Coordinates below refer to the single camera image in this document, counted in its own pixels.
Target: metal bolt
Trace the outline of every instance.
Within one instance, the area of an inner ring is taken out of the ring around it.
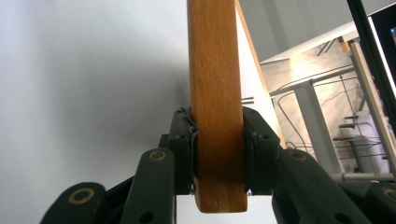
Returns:
[[[299,152],[296,150],[289,152],[289,155],[297,161],[305,161],[306,160],[306,156],[302,152]]]
[[[382,188],[382,192],[385,196],[396,202],[396,189]]]
[[[82,204],[89,201],[93,195],[95,195],[95,191],[89,188],[76,189],[69,196],[69,203],[71,204]]]
[[[149,158],[154,161],[161,161],[165,159],[166,153],[163,151],[153,151],[149,154]]]

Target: gray wall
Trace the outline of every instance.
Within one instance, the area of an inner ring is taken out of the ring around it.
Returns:
[[[239,0],[259,61],[352,21],[347,1]],[[371,13],[394,0],[363,0]]]

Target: wooden edge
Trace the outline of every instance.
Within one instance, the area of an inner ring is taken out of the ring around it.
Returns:
[[[350,47],[349,47],[348,43],[344,41],[344,38],[342,36],[340,36],[337,39],[338,39],[338,42],[341,45],[341,49],[343,50],[343,52],[349,52],[350,51]]]
[[[251,54],[253,56],[254,63],[256,64],[257,72],[259,73],[259,77],[260,77],[260,81],[262,83],[262,88],[264,89],[265,97],[270,99],[270,93],[268,91],[267,83],[265,82],[264,74],[262,72],[262,67],[260,66],[259,59],[257,58],[256,49],[254,48],[253,41],[252,41],[251,36],[250,36],[250,32],[248,31],[248,25],[247,25],[247,22],[245,20],[245,16],[244,16],[244,13],[242,11],[242,8],[241,8],[241,5],[239,3],[239,0],[235,0],[235,7],[236,7],[236,11],[238,12],[239,19],[241,20],[242,26],[244,27],[245,35],[247,36],[247,42],[248,42],[248,45],[250,47],[250,51],[251,51]],[[277,117],[276,117],[276,120],[274,120],[274,122],[275,122],[275,125],[276,125],[277,136],[280,138],[280,145],[283,148],[286,148],[285,139],[284,139],[283,133],[282,133],[282,131],[280,129],[280,125],[279,125],[279,121],[277,120]]]

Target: wood grain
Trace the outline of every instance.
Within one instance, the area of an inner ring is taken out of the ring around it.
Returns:
[[[247,210],[241,86],[234,0],[189,0],[191,116],[201,212]]]

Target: wooden plank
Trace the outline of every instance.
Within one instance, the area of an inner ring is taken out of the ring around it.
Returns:
[[[234,0],[189,0],[191,116],[201,212],[247,210],[243,118]]]
[[[256,49],[254,48],[254,45],[253,45],[253,40],[251,39],[250,32],[248,31],[248,24],[245,20],[245,16],[242,11],[241,4],[239,3],[238,0],[235,0],[235,6],[236,6],[236,11],[238,12],[238,15],[239,15],[239,19],[241,20],[242,26],[244,27],[245,35],[247,36],[247,42],[250,47],[250,51],[253,56],[254,63],[256,64],[257,72],[259,73],[260,82],[262,83],[262,88],[264,89],[265,98],[271,100],[270,93],[269,93],[268,87],[267,87],[267,83],[265,82],[264,73],[262,72],[262,67],[260,66],[259,58],[257,57]],[[285,139],[283,138],[283,133],[280,129],[279,122],[277,119],[274,120],[274,122],[276,125],[277,136],[280,139],[280,145],[283,148],[286,148],[286,142],[285,142]]]

